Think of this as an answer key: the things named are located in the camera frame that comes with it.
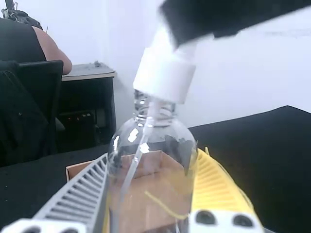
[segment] black chair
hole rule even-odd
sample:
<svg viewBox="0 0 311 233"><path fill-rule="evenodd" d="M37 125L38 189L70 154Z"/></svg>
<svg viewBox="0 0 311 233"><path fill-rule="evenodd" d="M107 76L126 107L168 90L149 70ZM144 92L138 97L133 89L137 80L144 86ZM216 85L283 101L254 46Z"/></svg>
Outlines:
<svg viewBox="0 0 311 233"><path fill-rule="evenodd" d="M63 62L0 61L0 166L54 154Z"/></svg>
<svg viewBox="0 0 311 233"><path fill-rule="evenodd" d="M45 145L48 154L57 152L55 118L58 111L63 65L62 61L21 63L17 71L20 82L32 95L49 123Z"/></svg>

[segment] cardboard box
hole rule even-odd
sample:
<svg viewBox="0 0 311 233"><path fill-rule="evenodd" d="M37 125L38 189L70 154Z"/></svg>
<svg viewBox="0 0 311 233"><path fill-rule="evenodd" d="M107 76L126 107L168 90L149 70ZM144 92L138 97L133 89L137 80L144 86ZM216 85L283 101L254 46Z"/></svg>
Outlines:
<svg viewBox="0 0 311 233"><path fill-rule="evenodd" d="M87 162L84 162L84 163L67 166L66 167L67 182L70 181L73 177L75 177L80 171L82 171L90 163L92 163L92 161L87 161Z"/></svg>
<svg viewBox="0 0 311 233"><path fill-rule="evenodd" d="M116 213L119 207L120 189L133 156L123 156L119 176L109 177L110 213ZM91 162L68 166L67 180L72 179ZM187 174L185 176L184 168L162 151L144 154L121 207L119 232L147 233L156 230L158 233L167 227L172 227L173 230L176 219L178 224L184 224L183 219L187 218L190 210L193 187L191 173Z"/></svg>

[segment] bare arm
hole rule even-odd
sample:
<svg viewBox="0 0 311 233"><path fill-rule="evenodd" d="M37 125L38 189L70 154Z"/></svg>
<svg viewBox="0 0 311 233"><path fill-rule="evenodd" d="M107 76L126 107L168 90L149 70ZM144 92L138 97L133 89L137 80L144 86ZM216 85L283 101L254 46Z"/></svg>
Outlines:
<svg viewBox="0 0 311 233"><path fill-rule="evenodd" d="M54 40L39 28L33 27L40 46L47 61L62 60L64 62L63 74L68 74L72 69L70 59L57 47Z"/></svg>

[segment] white wall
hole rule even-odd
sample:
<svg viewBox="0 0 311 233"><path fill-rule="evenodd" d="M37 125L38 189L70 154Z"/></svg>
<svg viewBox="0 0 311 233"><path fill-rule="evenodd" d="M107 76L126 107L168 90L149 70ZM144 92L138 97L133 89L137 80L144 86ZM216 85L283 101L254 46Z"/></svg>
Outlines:
<svg viewBox="0 0 311 233"><path fill-rule="evenodd" d="M48 34L73 64L103 60L102 0L18 0L18 9L39 21L45 31L48 26Z"/></svg>
<svg viewBox="0 0 311 233"><path fill-rule="evenodd" d="M309 8L280 17L236 37L203 39L179 118L190 127L284 105L311 112L310 13Z"/></svg>
<svg viewBox="0 0 311 233"><path fill-rule="evenodd" d="M132 83L145 47L143 1L105 0L103 7L103 58L118 73L114 79L117 127L132 117Z"/></svg>

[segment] white pump nozzle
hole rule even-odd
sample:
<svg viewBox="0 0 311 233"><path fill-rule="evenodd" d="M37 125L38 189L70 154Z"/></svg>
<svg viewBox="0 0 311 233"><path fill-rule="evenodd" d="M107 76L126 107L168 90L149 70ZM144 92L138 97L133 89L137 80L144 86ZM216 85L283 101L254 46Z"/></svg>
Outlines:
<svg viewBox="0 0 311 233"><path fill-rule="evenodd" d="M165 24L155 34L152 45L145 49L133 87L150 96L174 103L184 103L192 81L196 42L179 48Z"/></svg>

